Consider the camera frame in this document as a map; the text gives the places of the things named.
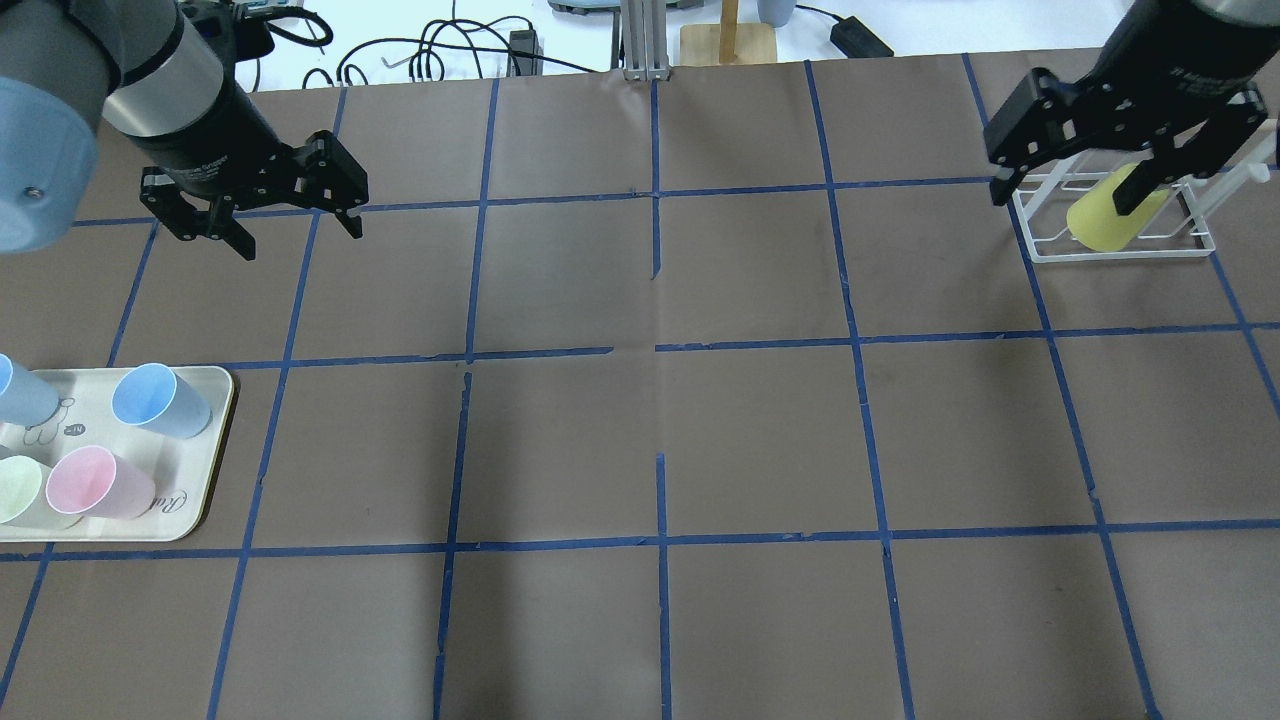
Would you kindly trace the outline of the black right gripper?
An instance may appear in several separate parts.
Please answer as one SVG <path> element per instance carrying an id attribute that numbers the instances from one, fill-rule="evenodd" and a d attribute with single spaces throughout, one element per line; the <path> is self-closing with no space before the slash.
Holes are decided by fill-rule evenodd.
<path id="1" fill-rule="evenodd" d="M 1254 78 L 1270 59 L 1267 1 L 1133 3 L 1082 78 L 1033 68 L 989 118 L 991 202 L 1093 149 L 1152 154 L 1114 170 L 1120 217 L 1174 179 L 1217 172 L 1266 119 Z"/>

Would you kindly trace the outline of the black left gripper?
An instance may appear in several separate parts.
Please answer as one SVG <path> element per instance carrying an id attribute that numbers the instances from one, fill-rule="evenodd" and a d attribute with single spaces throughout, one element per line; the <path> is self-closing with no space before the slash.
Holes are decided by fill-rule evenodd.
<path id="1" fill-rule="evenodd" d="M 140 201 L 178 240 L 218 240 L 252 261 L 256 238 L 236 213 L 276 204 L 329 213 L 351 238 L 364 237 L 365 168 L 329 129 L 284 143 L 237 85 L 192 126 L 141 137 L 138 147 L 151 160 Z"/>

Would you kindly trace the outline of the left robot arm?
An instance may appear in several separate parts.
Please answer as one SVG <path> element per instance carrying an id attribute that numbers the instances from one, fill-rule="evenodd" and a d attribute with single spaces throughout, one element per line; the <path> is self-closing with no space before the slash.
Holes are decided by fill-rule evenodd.
<path id="1" fill-rule="evenodd" d="M 238 211 L 287 204 L 364 233 L 369 176 L 337 136 L 283 142 L 236 79 L 275 38 L 321 47 L 301 6 L 236 1 L 5 1 L 1 17 L 1 249 L 32 252 L 73 225 L 108 123 L 148 160 L 140 201 L 182 241 L 244 260 Z"/>

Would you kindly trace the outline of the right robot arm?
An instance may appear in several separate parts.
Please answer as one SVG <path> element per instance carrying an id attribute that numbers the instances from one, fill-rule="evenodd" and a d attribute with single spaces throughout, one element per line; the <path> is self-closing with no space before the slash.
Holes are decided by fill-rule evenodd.
<path id="1" fill-rule="evenodd" d="M 1074 81 L 1037 67 L 987 122 L 989 196 L 1087 150 L 1148 152 L 1111 195 L 1132 214 L 1157 188 L 1220 172 L 1268 114 L 1254 82 L 1277 55 L 1275 1 L 1135 1 Z"/>

